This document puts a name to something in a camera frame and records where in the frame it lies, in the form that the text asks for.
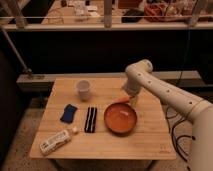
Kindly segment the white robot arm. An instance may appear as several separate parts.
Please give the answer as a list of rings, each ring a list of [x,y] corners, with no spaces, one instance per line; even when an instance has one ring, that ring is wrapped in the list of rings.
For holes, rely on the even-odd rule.
[[[125,69],[124,90],[137,96],[141,88],[174,108],[192,124],[188,167],[190,171],[213,171],[213,103],[154,77],[152,63],[143,59]]]

